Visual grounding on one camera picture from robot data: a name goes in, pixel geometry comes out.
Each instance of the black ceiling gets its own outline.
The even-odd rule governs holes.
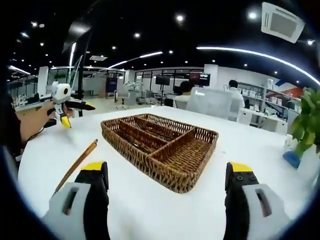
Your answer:
[[[48,4],[41,1],[31,9],[30,18],[25,21],[23,32],[29,38],[17,36],[20,42],[16,42],[15,54],[9,65],[32,74],[37,74],[39,67],[45,65],[67,66],[70,50],[64,54],[62,50],[68,29],[95,2],[71,0],[66,4],[59,0]],[[219,66],[247,69],[275,76],[298,86],[315,88],[317,85],[311,79],[274,60],[245,53],[196,50],[198,46],[216,46],[260,52],[297,65],[320,79],[316,45],[306,44],[307,40],[316,39],[315,34],[318,33],[315,33],[315,29],[320,29],[319,22],[314,20],[318,19],[314,18],[313,10],[316,6],[312,8],[306,4],[292,4],[287,0],[267,2],[276,3],[307,22],[297,43],[292,44],[262,33],[260,19],[248,20],[249,11],[261,12],[262,1],[101,0],[90,16],[94,18],[95,24],[85,65],[109,67],[143,54],[162,51],[162,55],[137,59],[117,68],[133,67],[135,70],[142,70],[203,67],[215,60],[215,64]],[[177,23],[177,14],[184,15],[185,21],[182,24]],[[45,24],[45,27],[33,28],[31,21]],[[134,38],[135,33],[140,33],[141,37]],[[104,55],[108,58],[94,63],[89,59],[91,55]]]

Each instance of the air conditioner vent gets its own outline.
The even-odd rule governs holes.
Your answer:
[[[296,43],[301,35],[305,23],[292,12],[281,7],[262,3],[261,31],[291,43]]]

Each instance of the wicker tray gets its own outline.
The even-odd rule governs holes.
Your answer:
[[[190,191],[219,134],[152,114],[101,122],[103,137],[136,168],[176,193]]]

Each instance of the white table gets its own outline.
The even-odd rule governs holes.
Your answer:
[[[44,104],[44,102],[30,103],[30,104],[26,104],[24,106],[16,106],[14,108],[14,110],[15,110],[15,112],[21,112],[21,111],[25,111],[25,110],[41,107],[43,104]]]
[[[262,117],[262,118],[266,118],[266,119],[270,119],[270,120],[274,120],[274,121],[277,121],[277,122],[280,122],[280,123],[286,123],[286,121],[278,118],[278,117],[275,117],[275,116],[268,116],[268,115],[265,115],[263,112],[259,112],[259,111],[254,111],[254,110],[251,110],[251,109],[248,109],[248,108],[240,108],[239,111],[242,111],[244,113],[248,113],[248,114],[252,114],[252,115],[256,115],[256,116],[259,116],[259,117]]]
[[[102,137],[100,122],[152,113],[219,132],[215,152],[195,187],[178,194],[155,182],[125,160]],[[94,140],[97,148],[81,166],[108,164],[108,229],[113,240],[221,240],[226,226],[225,172],[229,161],[253,168],[260,183],[284,201],[295,218],[309,198],[296,170],[282,159],[285,136],[172,107],[140,108],[70,119],[72,128],[56,125],[31,140],[23,153],[18,182],[26,202],[42,217],[56,186]],[[75,180],[78,168],[68,179]]]

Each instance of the wooden stick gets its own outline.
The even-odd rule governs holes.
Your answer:
[[[80,157],[74,162],[74,164],[69,168],[66,174],[63,176],[62,180],[56,187],[54,193],[58,192],[60,188],[65,184],[70,175],[77,169],[77,167],[85,160],[85,158],[96,148],[98,139],[94,140],[87,149],[80,155]]]

